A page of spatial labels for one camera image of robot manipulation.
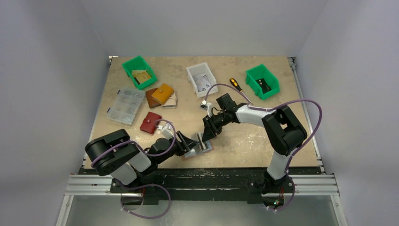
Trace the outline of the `blue card sleeves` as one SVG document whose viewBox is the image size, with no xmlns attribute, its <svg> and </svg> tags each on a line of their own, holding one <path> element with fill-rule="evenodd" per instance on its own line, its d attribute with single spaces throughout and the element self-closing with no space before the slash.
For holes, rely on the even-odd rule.
<svg viewBox="0 0 399 226">
<path fill-rule="evenodd" d="M 209 152 L 213 149 L 210 141 L 202 142 L 202 136 L 203 133 L 194 133 L 191 137 L 192 140 L 198 141 L 199 144 L 196 145 L 193 149 L 191 149 L 189 152 L 184 154 L 184 157 L 186 159 L 188 158 L 193 158 L 198 155 L 204 154 L 206 152 Z"/>
</svg>

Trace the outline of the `pink card holder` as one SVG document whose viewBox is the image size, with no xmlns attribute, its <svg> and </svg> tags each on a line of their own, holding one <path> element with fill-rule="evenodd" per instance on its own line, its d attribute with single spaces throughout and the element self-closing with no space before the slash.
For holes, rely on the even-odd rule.
<svg viewBox="0 0 399 226">
<path fill-rule="evenodd" d="M 185 153 L 181 159 L 183 161 L 185 160 L 189 160 L 189 159 L 193 159 L 195 157 L 198 157 L 202 154 L 208 153 L 210 151 L 213 150 L 213 146 L 211 145 L 211 143 L 209 141 L 207 141 L 206 143 L 203 143 L 202 146 L 198 145 L 197 147 L 195 147 L 193 150 L 191 150 L 188 153 Z"/>
</svg>

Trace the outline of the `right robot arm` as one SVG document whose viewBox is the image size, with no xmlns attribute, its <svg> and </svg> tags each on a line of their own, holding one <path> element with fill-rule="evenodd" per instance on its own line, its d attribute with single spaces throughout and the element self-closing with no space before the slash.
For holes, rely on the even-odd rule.
<svg viewBox="0 0 399 226">
<path fill-rule="evenodd" d="M 217 114 L 213 114 L 210 102 L 204 100 L 200 105 L 201 109 L 207 111 L 207 116 L 203 118 L 202 141 L 217 137 L 223 126 L 229 123 L 252 124 L 264 128 L 274 151 L 261 187 L 264 193 L 277 191 L 287 178 L 287 166 L 292 153 L 307 138 L 303 125 L 288 106 L 272 110 L 246 103 L 237 104 L 229 94 L 224 94 L 216 101 L 220 107 Z"/>
</svg>

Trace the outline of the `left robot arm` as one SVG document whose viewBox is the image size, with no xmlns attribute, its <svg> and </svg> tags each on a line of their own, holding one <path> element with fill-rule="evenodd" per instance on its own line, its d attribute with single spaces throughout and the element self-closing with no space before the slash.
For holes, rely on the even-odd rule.
<svg viewBox="0 0 399 226">
<path fill-rule="evenodd" d="M 131 140 L 125 129 L 120 129 L 90 141 L 85 152 L 91 167 L 99 176 L 110 175 L 128 192 L 136 192 L 145 177 L 172 156 L 183 156 L 199 146 L 199 141 L 184 136 L 180 131 L 172 138 L 159 138 L 143 149 Z"/>
</svg>

